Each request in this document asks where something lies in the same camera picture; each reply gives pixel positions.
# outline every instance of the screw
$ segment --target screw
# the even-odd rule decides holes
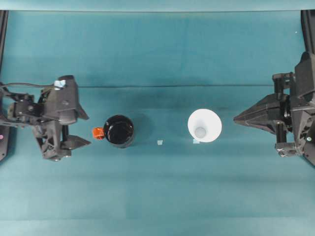
[[[30,111],[30,112],[32,112],[33,110],[34,110],[34,107],[33,106],[28,106],[28,110]]]

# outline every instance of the black cable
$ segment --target black cable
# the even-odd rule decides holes
[[[29,83],[9,83],[5,85],[0,85],[0,88],[3,87],[10,87],[10,86],[30,86],[30,87],[36,87],[36,88],[56,88],[56,89],[63,89],[62,87],[58,87],[55,85],[35,85],[35,84],[29,84]]]

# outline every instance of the orange bottle cap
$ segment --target orange bottle cap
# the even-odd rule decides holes
[[[95,139],[102,140],[105,138],[104,129],[101,127],[94,128],[92,133],[93,133],[93,138]]]

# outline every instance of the teal surface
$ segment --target teal surface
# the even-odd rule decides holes
[[[1,0],[0,9],[33,11],[275,11],[315,8],[313,0]]]
[[[299,11],[10,12],[2,81],[80,86],[271,85],[294,69]]]
[[[46,84],[75,75],[90,119],[70,132],[92,144],[50,162],[31,130],[18,129],[0,163],[0,234],[313,235],[315,169],[300,157],[280,158],[273,135],[232,120],[273,92],[273,73],[298,63],[304,50],[298,16],[11,12],[1,81]],[[229,30],[217,19],[229,19],[222,24]],[[234,46],[226,48],[228,42]],[[249,59],[251,53],[259,56]],[[213,143],[193,144],[188,132],[188,117],[199,108],[222,119]],[[126,149],[92,139],[92,128],[115,114],[135,125]]]

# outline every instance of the black cup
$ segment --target black cup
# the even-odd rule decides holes
[[[106,139],[117,148],[126,148],[133,141],[133,123],[123,115],[115,115],[109,118],[103,129]]]

